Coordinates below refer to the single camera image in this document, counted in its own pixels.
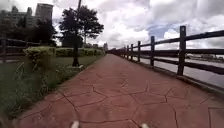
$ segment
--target distant building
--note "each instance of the distant building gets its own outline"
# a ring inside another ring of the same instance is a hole
[[[26,19],[26,27],[34,26],[35,18],[32,16],[30,7],[27,9],[27,12],[19,12],[16,6],[13,6],[11,11],[3,10],[0,12],[0,24],[5,23],[3,21],[8,21],[12,26],[16,26],[21,19]]]
[[[36,8],[36,20],[52,20],[53,5],[38,3]]]
[[[104,51],[107,51],[108,50],[108,44],[107,43],[104,43],[103,49],[104,49]]]

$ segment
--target lawn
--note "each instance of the lawn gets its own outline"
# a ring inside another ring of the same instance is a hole
[[[101,56],[79,58],[85,67]],[[69,68],[72,58],[54,58],[47,71],[34,71],[28,61],[0,64],[0,112],[17,117],[79,71]]]

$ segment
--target shrub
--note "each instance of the shrub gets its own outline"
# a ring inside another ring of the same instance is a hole
[[[89,49],[87,50],[87,56],[93,56],[94,55],[94,50]]]
[[[29,47],[24,50],[34,67],[49,68],[50,58],[55,55],[54,47]]]
[[[85,51],[85,49],[80,48],[79,51],[78,51],[78,53],[79,53],[79,57],[86,56],[86,51]]]
[[[103,52],[101,50],[96,50],[91,48],[79,48],[78,54],[79,54],[79,57],[83,57],[83,56],[102,55]],[[56,56],[57,57],[73,57],[73,49],[72,48],[57,48]]]
[[[56,56],[57,57],[72,57],[73,49],[72,48],[57,48]]]

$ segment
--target building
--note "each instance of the building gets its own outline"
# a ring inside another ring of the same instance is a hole
[[[104,43],[103,49],[104,49],[104,51],[107,51],[108,50],[108,44],[107,43]]]
[[[33,27],[35,18],[32,16],[32,9],[29,7],[27,12],[19,12],[16,6],[12,7],[11,11],[0,12],[0,24],[10,23],[12,26],[16,26],[19,20],[25,19],[25,27]]]
[[[38,3],[36,8],[36,20],[52,20],[53,5]]]

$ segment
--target water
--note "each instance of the water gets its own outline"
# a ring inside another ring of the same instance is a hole
[[[169,60],[176,60],[176,61],[178,60],[177,58],[163,58],[163,57],[161,57],[161,58],[169,59]],[[223,63],[198,61],[198,60],[190,60],[190,59],[186,59],[185,61],[199,63],[199,64],[206,64],[206,65],[213,65],[213,66],[224,68]],[[145,63],[145,64],[150,64],[150,60],[147,60],[147,59],[141,59],[141,62]],[[155,66],[169,70],[171,72],[175,72],[175,73],[177,72],[177,65],[155,61]],[[199,69],[195,69],[195,68],[189,68],[189,67],[184,68],[184,75],[224,88],[224,75],[218,75],[218,74],[215,74],[212,72],[199,70]]]

